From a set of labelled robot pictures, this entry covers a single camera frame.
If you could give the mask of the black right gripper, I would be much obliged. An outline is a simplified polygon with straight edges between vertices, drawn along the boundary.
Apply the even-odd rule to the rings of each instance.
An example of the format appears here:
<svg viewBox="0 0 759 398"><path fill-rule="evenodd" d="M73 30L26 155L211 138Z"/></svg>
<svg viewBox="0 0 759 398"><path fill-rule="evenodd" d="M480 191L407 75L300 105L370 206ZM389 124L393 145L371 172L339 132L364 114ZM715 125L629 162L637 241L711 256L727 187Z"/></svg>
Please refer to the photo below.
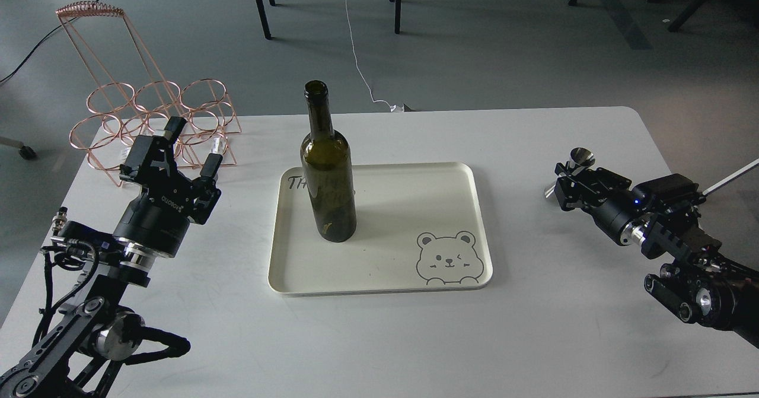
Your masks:
<svg viewBox="0 0 759 398"><path fill-rule="evenodd" d="M613 171L589 168L577 176L559 176L554 195L562 211L581 209L616 244L629 245L632 238L626 228L642 216L631 185L630 179Z"/></svg>

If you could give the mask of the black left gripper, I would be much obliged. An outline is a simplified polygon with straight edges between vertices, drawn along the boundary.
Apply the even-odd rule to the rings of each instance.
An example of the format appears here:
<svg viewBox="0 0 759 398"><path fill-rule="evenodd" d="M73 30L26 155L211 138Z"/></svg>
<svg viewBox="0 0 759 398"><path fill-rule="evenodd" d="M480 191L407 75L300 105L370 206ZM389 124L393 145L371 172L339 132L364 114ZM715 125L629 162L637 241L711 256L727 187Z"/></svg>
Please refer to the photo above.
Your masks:
<svg viewBox="0 0 759 398"><path fill-rule="evenodd" d="M171 116L161 132L135 138L119 177L140 185L141 192L117 223L117 240L174 257L189 225L203 225L211 216L221 197L216 180L223 156L209 153L196 179L178 171L174 144L186 124L182 117Z"/></svg>

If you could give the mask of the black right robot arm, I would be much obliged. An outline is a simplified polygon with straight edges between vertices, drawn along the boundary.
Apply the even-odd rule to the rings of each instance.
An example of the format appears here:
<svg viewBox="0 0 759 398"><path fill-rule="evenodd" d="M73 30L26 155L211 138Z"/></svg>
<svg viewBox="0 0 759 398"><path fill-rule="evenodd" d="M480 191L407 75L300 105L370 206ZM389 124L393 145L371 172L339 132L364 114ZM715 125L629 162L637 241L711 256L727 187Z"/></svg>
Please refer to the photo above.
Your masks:
<svg viewBox="0 0 759 398"><path fill-rule="evenodd" d="M604 168L558 164L554 195L562 211L581 209L616 244L640 247L648 259L672 256L643 287L684 323L732 331L753 346L758 339L757 271L719 251L721 242L699 226L706 200L680 174L633 186Z"/></svg>

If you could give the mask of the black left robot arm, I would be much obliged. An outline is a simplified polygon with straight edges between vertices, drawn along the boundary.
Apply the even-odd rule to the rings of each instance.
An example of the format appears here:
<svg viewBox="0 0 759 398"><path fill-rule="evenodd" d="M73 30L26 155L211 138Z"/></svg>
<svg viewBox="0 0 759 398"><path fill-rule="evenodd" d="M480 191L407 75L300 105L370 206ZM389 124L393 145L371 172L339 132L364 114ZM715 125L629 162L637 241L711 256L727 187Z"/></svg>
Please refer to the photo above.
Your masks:
<svg viewBox="0 0 759 398"><path fill-rule="evenodd" d="M155 259L174 257L189 225L204 224L220 198L221 154L209 154L193 180L178 170L174 144L185 125L173 116L162 131L136 137L120 177L141 192L113 233L68 221L60 208L40 249L42 317L30 351L2 376L3 397L105 397L123 365L190 351L187 339L147 327L121 304L128 285L147 286Z"/></svg>

